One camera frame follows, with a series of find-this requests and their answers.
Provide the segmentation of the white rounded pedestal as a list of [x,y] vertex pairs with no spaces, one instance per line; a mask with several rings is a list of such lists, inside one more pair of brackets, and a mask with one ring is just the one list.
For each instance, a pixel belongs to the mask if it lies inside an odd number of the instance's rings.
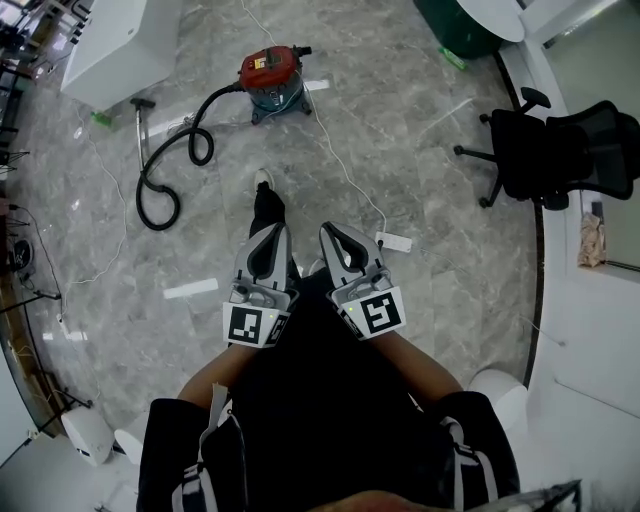
[[116,442],[130,462],[139,466],[142,459],[144,433],[140,433],[135,429],[117,429],[114,435]]
[[99,412],[81,406],[63,413],[61,422],[73,447],[85,461],[93,467],[106,462],[115,436]]

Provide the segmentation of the green round tub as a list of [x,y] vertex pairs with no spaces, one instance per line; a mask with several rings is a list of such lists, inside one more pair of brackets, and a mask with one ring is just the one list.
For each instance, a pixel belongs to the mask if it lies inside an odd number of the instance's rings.
[[525,29],[516,0],[413,0],[440,45],[462,59],[520,43]]

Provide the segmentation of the white counter block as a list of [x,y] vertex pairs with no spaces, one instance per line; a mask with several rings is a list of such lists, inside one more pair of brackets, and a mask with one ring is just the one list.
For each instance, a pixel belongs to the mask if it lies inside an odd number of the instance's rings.
[[95,0],[61,93],[106,111],[175,69],[184,0]]

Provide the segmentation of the crumpled brown paper bag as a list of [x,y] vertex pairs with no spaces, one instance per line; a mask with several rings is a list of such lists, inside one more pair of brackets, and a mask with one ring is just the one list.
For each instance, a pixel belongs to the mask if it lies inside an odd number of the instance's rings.
[[605,235],[602,220],[589,212],[583,214],[580,227],[580,248],[577,263],[594,268],[606,261]]

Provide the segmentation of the white round stool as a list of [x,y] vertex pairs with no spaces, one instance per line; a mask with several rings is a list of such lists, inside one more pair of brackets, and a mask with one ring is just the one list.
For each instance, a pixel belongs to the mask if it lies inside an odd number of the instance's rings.
[[525,429],[528,389],[512,375],[487,368],[470,381],[469,391],[485,395],[505,431]]

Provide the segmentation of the person's right forearm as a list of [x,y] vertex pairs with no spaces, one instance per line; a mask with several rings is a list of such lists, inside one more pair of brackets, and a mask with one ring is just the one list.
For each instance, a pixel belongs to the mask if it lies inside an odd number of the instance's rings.
[[376,347],[401,374],[411,396],[421,407],[463,391],[449,371],[398,333],[380,336]]

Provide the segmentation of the red and teal vacuum cleaner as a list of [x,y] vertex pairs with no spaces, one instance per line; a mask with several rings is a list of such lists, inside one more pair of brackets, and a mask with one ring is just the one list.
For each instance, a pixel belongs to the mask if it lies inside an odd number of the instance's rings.
[[311,54],[309,46],[271,46],[244,59],[239,84],[253,105],[253,125],[289,111],[312,113],[301,62],[302,57]]

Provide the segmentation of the person's left forearm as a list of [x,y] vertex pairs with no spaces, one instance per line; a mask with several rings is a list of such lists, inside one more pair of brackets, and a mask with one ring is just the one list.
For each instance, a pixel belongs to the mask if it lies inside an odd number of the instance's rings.
[[214,386],[232,387],[259,352],[259,348],[231,344],[201,368],[185,384],[177,398],[200,408],[209,409],[213,400]]

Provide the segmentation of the black mesh office chair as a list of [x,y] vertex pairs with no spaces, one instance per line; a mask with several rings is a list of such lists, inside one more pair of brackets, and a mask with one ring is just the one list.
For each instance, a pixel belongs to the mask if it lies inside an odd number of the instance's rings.
[[640,178],[640,121],[610,101],[577,114],[541,120],[528,112],[551,107],[542,92],[523,87],[525,103],[510,111],[495,109],[479,119],[491,131],[491,154],[456,145],[456,155],[494,163],[498,174],[491,194],[479,199],[490,208],[503,191],[551,211],[569,205],[571,191],[592,191],[629,199]]

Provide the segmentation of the metal vacuum wand with nozzle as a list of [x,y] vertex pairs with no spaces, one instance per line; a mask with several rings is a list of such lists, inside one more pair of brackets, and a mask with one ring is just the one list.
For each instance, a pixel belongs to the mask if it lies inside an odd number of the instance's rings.
[[137,147],[138,147],[138,162],[140,169],[144,168],[144,149],[143,138],[144,128],[142,121],[142,111],[144,109],[153,109],[156,105],[154,101],[144,98],[134,97],[130,99],[130,104],[134,106],[136,117],[136,135],[137,135]]

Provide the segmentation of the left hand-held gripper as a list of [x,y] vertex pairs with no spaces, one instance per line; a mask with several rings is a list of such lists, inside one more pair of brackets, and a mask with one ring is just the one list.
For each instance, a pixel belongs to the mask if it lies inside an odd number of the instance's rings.
[[[229,344],[272,348],[278,343],[299,298],[288,288],[291,236],[284,223],[255,233],[237,255],[237,277],[223,303],[223,335]],[[270,288],[254,281],[270,281]]]

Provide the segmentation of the black metal shelf rack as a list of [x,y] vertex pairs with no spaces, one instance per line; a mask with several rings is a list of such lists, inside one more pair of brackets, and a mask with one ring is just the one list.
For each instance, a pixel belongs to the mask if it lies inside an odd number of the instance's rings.
[[10,0],[0,0],[0,161],[18,129],[15,122],[24,82],[32,78],[39,44],[32,40],[29,11]]

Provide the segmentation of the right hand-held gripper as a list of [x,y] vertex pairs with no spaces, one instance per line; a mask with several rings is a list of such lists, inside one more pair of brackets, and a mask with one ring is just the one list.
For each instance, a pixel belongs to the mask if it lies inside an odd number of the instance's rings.
[[[391,282],[377,243],[346,224],[320,227],[324,261],[334,286],[329,294],[339,317],[359,340],[369,340],[406,325],[401,290]],[[350,282],[351,274],[370,274]]]

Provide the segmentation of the person's black shirt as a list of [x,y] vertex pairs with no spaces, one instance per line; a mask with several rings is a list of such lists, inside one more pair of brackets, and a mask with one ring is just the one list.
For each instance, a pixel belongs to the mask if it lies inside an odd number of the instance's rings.
[[520,479],[488,400],[463,389],[421,407],[376,339],[357,339],[328,300],[320,270],[275,347],[260,352],[209,409],[152,402],[136,512],[172,512],[187,468],[201,463],[219,512],[422,510],[487,502]]

